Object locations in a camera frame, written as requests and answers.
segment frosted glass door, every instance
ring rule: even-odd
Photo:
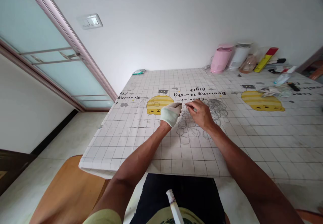
[[[84,108],[113,100],[35,0],[0,0],[0,39]]]

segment orange chair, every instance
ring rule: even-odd
[[[79,169],[81,157],[71,157],[63,164],[29,224],[81,224],[89,216],[110,180]]]
[[[310,211],[305,211],[305,210],[296,210],[299,216],[305,220],[308,221],[312,224],[322,224],[323,223],[323,215],[310,212]]]
[[[312,79],[312,80],[316,80],[322,75],[323,75],[323,65],[321,67],[319,67],[318,69],[316,69],[315,72],[313,72],[309,76],[309,78]]]

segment pink thermos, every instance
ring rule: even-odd
[[[215,51],[212,60],[211,73],[223,73],[230,59],[233,47],[233,44],[219,44],[219,48]]]

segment gloved hand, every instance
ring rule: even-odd
[[[160,119],[166,121],[172,128],[176,124],[179,114],[182,112],[182,103],[172,103],[163,107],[160,111]]]

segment yellow striped cartoon print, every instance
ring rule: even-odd
[[[147,113],[149,115],[160,115],[160,110],[171,103],[174,103],[174,100],[166,95],[152,97],[147,102]]]
[[[242,100],[257,111],[285,111],[282,103],[274,96],[262,98],[263,93],[245,91],[241,94]]]

